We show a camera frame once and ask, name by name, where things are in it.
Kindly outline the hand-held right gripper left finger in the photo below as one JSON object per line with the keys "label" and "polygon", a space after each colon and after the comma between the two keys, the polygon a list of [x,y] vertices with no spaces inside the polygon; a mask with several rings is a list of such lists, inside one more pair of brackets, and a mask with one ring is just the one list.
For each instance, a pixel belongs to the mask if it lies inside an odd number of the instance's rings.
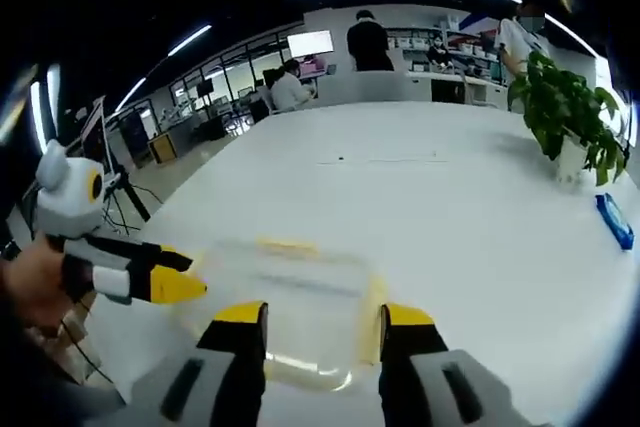
{"label": "hand-held right gripper left finger", "polygon": [[218,312],[196,346],[134,384],[129,426],[255,426],[266,387],[268,303]]}

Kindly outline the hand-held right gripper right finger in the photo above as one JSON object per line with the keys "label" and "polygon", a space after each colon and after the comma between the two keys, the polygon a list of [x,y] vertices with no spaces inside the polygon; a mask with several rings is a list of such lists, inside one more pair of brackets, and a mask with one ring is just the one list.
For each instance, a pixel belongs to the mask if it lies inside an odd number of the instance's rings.
{"label": "hand-held right gripper right finger", "polygon": [[426,312],[381,306],[378,390],[387,426],[528,426],[509,387],[464,350],[451,350]]}

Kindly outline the person's left hand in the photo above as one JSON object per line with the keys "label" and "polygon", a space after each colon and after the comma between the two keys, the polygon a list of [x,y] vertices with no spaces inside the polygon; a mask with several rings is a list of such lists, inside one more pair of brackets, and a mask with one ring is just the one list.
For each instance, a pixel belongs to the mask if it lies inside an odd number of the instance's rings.
{"label": "person's left hand", "polygon": [[62,286],[63,260],[41,232],[15,259],[1,260],[1,287],[27,326],[58,327],[73,308]]}

